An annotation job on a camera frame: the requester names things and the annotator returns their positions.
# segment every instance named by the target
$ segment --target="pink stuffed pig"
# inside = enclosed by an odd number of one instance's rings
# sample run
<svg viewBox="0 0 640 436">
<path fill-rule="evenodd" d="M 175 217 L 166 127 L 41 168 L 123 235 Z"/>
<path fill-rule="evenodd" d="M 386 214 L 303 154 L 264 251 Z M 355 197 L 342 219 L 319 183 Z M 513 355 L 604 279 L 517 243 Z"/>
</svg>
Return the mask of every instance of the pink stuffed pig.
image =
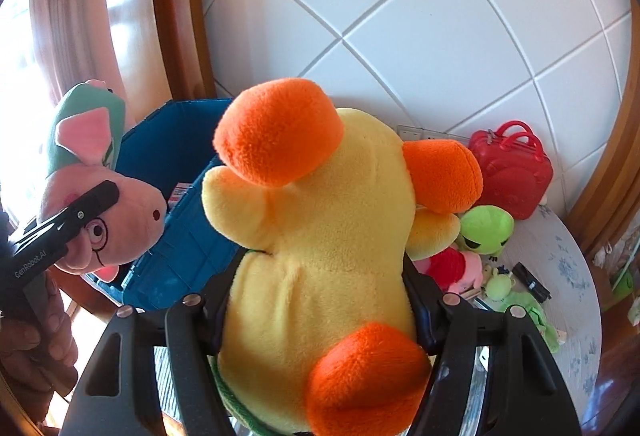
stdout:
<svg viewBox="0 0 640 436">
<path fill-rule="evenodd" d="M 482 259 L 473 252 L 462 252 L 465 258 L 465 272 L 462 278 L 449 286 L 452 293 L 461 294 L 469 288 L 480 288 L 482 286 Z"/>
<path fill-rule="evenodd" d="M 124 102 L 100 86 L 94 81 L 75 86 L 56 108 L 38 223 L 101 182 L 115 183 L 118 202 L 92 220 L 56 264 L 65 272 L 94 272 L 109 282 L 118 275 L 118 265 L 137 259 L 158 241 L 166 202 L 155 187 L 113 171 L 124 132 Z"/>
</svg>

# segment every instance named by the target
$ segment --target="wooden floor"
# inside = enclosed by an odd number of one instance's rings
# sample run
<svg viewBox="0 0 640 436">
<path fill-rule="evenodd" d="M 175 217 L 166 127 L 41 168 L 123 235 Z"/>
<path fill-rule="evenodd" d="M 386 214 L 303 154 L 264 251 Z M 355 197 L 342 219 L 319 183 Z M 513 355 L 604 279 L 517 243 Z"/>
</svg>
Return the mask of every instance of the wooden floor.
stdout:
<svg viewBox="0 0 640 436">
<path fill-rule="evenodd" d="M 640 335 L 604 353 L 591 400 L 582 418 L 583 436 L 598 436 L 640 376 Z"/>
</svg>

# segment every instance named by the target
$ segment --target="curtain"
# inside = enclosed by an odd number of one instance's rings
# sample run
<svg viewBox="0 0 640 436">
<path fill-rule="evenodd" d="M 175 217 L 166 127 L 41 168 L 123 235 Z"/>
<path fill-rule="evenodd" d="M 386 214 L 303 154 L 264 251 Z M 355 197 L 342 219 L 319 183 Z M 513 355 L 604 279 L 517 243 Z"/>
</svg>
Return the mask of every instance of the curtain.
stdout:
<svg viewBox="0 0 640 436">
<path fill-rule="evenodd" d="M 97 67 L 85 33 L 83 0 L 30 0 L 34 54 L 53 105 Z"/>
<path fill-rule="evenodd" d="M 34 56 L 56 105 L 78 83 L 104 80 L 125 101 L 106 0 L 30 0 Z M 126 129 L 133 127 L 127 105 Z"/>
</svg>

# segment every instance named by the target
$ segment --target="blue plastic crate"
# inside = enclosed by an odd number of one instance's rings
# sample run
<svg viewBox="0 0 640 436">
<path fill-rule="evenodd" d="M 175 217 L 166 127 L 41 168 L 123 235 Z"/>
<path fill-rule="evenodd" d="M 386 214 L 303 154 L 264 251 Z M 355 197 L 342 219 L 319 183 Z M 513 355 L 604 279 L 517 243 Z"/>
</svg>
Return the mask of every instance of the blue plastic crate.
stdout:
<svg viewBox="0 0 640 436">
<path fill-rule="evenodd" d="M 226 269 L 238 246 L 207 222 L 200 200 L 202 179 L 221 165 L 211 143 L 230 100 L 170 101 L 130 130 L 116 170 L 159 188 L 165 199 L 177 183 L 191 183 L 164 224 L 160 240 L 112 283 L 96 286 L 121 304 L 147 311 L 166 308 L 200 291 Z"/>
</svg>

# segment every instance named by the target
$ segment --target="metal screw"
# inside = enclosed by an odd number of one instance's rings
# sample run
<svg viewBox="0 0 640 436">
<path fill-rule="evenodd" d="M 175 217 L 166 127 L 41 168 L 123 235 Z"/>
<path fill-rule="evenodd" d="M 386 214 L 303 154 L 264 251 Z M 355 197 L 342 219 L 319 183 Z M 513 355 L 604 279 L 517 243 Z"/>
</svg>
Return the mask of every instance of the metal screw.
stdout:
<svg viewBox="0 0 640 436">
<path fill-rule="evenodd" d="M 129 305 L 126 304 L 124 306 L 120 306 L 118 308 L 118 310 L 116 311 L 116 315 L 118 317 L 120 317 L 121 319 L 126 319 L 127 317 L 129 317 L 133 312 L 135 311 L 135 309 Z"/>
<path fill-rule="evenodd" d="M 509 312 L 516 319 L 522 319 L 527 314 L 527 311 L 522 306 L 519 306 L 517 304 L 511 306 L 511 308 L 509 308 Z"/>
<path fill-rule="evenodd" d="M 460 295 L 456 293 L 446 293 L 444 294 L 442 301 L 447 306 L 457 306 L 460 304 Z"/>
<path fill-rule="evenodd" d="M 201 301 L 202 297 L 200 297 L 200 295 L 198 295 L 197 293 L 190 293 L 184 296 L 184 299 L 182 299 L 182 304 L 184 304 L 185 306 L 197 306 Z"/>
</svg>

